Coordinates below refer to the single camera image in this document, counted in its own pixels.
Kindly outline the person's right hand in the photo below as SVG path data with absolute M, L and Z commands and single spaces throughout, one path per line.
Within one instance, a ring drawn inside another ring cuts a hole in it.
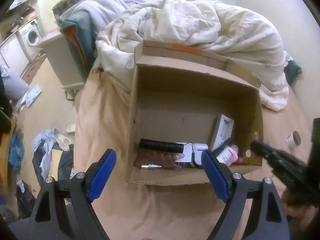
M 282 194 L 281 201 L 287 217 L 294 220 L 293 230 L 304 231 L 311 224 L 318 208 L 305 204 L 298 195 L 295 195 L 288 188 Z

